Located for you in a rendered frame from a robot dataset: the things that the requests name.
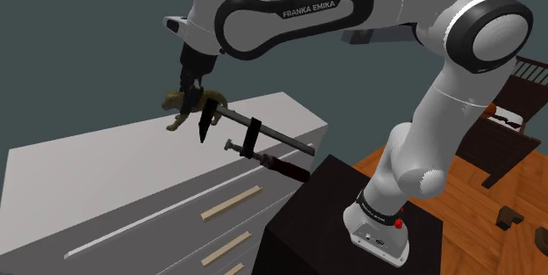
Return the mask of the grey chest of drawers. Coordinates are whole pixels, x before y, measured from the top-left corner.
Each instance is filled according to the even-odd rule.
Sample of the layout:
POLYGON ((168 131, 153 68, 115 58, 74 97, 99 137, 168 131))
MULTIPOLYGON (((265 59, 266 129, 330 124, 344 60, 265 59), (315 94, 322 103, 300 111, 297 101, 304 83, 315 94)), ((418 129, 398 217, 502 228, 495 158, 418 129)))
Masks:
POLYGON ((299 183, 225 147, 244 126, 205 138, 192 114, 12 149, 0 200, 0 273, 238 275, 299 183))

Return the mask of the small dark brown wooden block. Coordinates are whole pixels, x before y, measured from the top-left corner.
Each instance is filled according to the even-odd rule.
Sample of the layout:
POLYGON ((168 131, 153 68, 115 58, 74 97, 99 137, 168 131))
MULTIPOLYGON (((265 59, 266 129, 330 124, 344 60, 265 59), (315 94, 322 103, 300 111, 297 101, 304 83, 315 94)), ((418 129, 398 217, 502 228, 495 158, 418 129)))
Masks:
POLYGON ((506 231, 513 224, 520 224, 521 222, 523 222, 523 220, 524 217, 521 214, 519 214, 509 206, 502 206, 497 215, 495 225, 498 228, 506 231))

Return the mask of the olive brown toy animal figure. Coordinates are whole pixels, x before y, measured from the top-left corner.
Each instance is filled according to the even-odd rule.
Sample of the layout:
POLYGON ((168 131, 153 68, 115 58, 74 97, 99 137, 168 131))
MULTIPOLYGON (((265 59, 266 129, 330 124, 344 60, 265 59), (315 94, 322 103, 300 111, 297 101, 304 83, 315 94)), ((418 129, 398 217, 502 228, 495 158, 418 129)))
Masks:
MULTIPOLYGON (((191 108, 191 113, 194 112, 201 112, 205 105, 206 100, 208 98, 214 99, 219 102, 220 105, 222 105, 225 108, 228 108, 228 103, 226 98, 216 90, 205 90, 198 101, 198 103, 191 108)), ((162 109, 165 111, 172 110, 172 109, 178 109, 180 110, 184 103, 184 93, 183 92, 172 92, 168 91, 163 102, 162 102, 162 109)), ((180 125, 185 122, 185 120, 188 118, 188 115, 181 115, 178 114, 175 117, 175 120, 172 124, 167 125, 166 129, 168 131, 176 131, 180 125)))

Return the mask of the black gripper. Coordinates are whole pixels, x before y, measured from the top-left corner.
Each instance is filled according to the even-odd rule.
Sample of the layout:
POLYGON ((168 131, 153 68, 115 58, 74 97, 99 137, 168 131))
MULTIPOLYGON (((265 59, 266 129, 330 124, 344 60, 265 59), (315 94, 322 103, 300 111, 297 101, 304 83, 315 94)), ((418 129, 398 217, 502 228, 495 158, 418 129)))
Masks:
POLYGON ((213 71, 217 56, 201 53, 184 43, 179 60, 182 66, 180 73, 181 93, 184 96, 181 113, 188 114, 192 105, 198 105, 202 98, 204 92, 201 84, 202 78, 213 71))

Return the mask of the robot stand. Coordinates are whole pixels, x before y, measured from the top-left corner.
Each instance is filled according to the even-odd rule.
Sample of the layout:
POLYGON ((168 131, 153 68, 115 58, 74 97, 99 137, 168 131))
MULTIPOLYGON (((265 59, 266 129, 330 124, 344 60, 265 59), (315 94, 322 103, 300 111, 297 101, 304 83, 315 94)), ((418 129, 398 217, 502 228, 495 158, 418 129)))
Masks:
POLYGON ((352 243, 343 210, 368 181, 327 156, 267 224, 251 275, 441 275, 443 222, 410 201, 402 215, 410 251, 400 268, 352 243))

